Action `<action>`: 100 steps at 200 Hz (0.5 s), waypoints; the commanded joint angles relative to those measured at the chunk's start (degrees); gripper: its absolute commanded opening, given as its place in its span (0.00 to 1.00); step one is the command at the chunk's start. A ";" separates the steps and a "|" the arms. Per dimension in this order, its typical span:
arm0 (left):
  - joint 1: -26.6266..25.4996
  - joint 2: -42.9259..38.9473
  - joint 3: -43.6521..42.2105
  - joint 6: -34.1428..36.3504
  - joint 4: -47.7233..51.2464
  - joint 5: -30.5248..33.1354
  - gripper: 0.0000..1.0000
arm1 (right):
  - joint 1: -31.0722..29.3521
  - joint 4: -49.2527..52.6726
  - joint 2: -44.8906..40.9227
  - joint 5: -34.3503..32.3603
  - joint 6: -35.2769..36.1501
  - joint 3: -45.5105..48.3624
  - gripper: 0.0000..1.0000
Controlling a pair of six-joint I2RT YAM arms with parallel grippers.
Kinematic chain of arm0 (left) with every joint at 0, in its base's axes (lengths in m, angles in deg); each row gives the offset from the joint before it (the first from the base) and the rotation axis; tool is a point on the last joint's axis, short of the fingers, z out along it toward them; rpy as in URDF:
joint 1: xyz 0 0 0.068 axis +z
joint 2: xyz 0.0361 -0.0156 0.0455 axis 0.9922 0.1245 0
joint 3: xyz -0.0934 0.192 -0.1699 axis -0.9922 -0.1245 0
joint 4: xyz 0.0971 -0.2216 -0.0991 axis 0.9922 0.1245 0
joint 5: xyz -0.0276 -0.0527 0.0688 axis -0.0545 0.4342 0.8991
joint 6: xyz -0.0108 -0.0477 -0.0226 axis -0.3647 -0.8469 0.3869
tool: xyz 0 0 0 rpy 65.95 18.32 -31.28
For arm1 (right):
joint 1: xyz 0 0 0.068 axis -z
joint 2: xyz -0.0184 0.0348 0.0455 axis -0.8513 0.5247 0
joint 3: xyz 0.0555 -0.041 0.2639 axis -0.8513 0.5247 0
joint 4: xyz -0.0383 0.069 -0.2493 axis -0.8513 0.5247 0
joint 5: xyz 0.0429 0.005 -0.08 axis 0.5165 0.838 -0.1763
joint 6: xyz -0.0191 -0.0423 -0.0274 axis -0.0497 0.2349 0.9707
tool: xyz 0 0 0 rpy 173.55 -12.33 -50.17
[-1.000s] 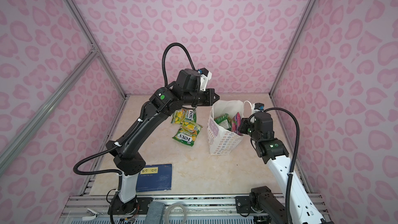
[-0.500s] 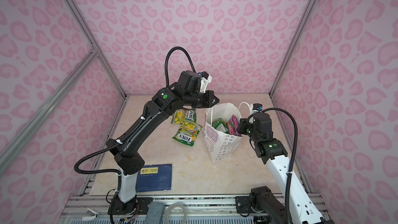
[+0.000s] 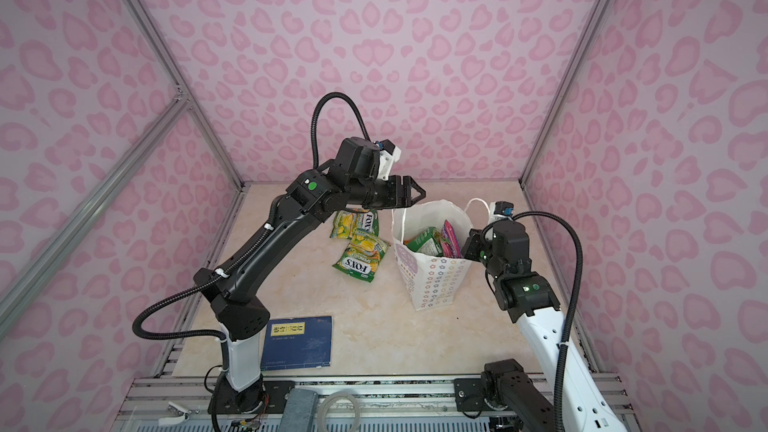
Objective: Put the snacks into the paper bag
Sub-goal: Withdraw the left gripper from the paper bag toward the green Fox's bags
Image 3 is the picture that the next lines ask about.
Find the green white snack packet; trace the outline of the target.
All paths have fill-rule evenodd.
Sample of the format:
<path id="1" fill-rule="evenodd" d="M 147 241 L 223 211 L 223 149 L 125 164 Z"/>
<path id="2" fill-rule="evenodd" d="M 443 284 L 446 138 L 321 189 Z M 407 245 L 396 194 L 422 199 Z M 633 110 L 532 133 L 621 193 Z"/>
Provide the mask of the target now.
<path id="1" fill-rule="evenodd" d="M 442 234 L 436 227 L 427 227 L 416 237 L 405 242 L 405 246 L 414 253 L 431 257 L 443 257 Z"/>

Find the green Fox's spring tea packet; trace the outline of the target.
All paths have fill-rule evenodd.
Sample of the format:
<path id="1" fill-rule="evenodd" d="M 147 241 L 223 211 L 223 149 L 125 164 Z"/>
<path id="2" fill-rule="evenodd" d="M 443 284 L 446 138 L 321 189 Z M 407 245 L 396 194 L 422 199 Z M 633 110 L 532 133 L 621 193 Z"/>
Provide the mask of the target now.
<path id="1" fill-rule="evenodd" d="M 353 232 L 333 268 L 353 278 L 372 282 L 390 244 L 366 231 Z"/>

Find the purple candy packet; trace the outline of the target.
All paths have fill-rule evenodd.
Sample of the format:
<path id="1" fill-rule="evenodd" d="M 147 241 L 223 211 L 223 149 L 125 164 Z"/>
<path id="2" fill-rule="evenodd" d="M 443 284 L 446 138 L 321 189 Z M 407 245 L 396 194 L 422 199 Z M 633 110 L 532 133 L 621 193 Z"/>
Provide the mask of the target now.
<path id="1" fill-rule="evenodd" d="M 450 258 L 461 258 L 461 245 L 453 225 L 446 220 L 441 230 L 443 240 L 443 255 Z"/>

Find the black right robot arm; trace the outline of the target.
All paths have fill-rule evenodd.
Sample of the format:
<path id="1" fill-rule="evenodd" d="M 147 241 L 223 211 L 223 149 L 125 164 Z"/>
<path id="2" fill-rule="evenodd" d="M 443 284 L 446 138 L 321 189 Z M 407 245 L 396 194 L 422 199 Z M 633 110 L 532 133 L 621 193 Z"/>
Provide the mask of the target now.
<path id="1" fill-rule="evenodd" d="M 573 290 L 561 305 L 548 280 L 536 272 L 530 237 L 510 202 L 492 205 L 489 222 L 470 231 L 465 258 L 483 265 L 486 283 L 499 309 L 509 315 L 531 347 L 552 396 L 546 398 L 514 359 L 488 363 L 472 392 L 465 380 L 455 383 L 458 411 L 468 418 L 491 413 L 494 431 L 623 431 L 585 360 L 571 349 L 584 254 L 580 238 L 563 218 L 544 216 L 561 225 L 576 252 Z"/>

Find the white printed paper bag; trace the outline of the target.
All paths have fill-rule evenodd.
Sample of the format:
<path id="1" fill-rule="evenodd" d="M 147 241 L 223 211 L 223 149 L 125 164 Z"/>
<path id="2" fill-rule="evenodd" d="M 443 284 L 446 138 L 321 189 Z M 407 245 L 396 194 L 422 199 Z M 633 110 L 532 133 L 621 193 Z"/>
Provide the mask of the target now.
<path id="1" fill-rule="evenodd" d="M 437 200 L 397 209 L 392 215 L 396 263 L 417 311 L 450 305 L 471 266 L 471 261 L 463 257 L 431 257 L 411 252 L 405 246 L 427 227 L 441 232 L 446 220 L 453 225 L 462 249 L 473 228 L 467 207 Z"/>

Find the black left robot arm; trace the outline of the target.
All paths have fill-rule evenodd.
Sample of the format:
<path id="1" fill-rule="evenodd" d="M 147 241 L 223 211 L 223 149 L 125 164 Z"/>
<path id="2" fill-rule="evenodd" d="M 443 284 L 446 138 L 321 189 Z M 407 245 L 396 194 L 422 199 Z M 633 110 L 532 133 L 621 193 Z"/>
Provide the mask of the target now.
<path id="1" fill-rule="evenodd" d="M 214 427 L 219 425 L 221 414 L 260 414 L 267 410 L 258 336 L 267 326 L 270 313 L 257 293 L 289 252 L 339 211 L 354 207 L 404 209 L 426 196 L 412 177 L 392 174 L 399 148 L 389 140 L 372 140 L 366 129 L 358 137 L 344 139 L 334 158 L 320 160 L 319 118 L 323 107 L 333 99 L 344 101 L 357 119 L 362 117 L 348 95 L 329 92 L 322 96 L 310 122 L 312 166 L 272 201 L 264 224 L 222 264 L 199 269 L 193 287 L 148 306 L 133 321 L 132 331 L 142 339 L 212 337 L 219 343 L 221 371 L 208 405 Z M 174 332 L 145 329 L 144 323 L 151 315 L 197 293 L 208 301 L 217 328 Z"/>

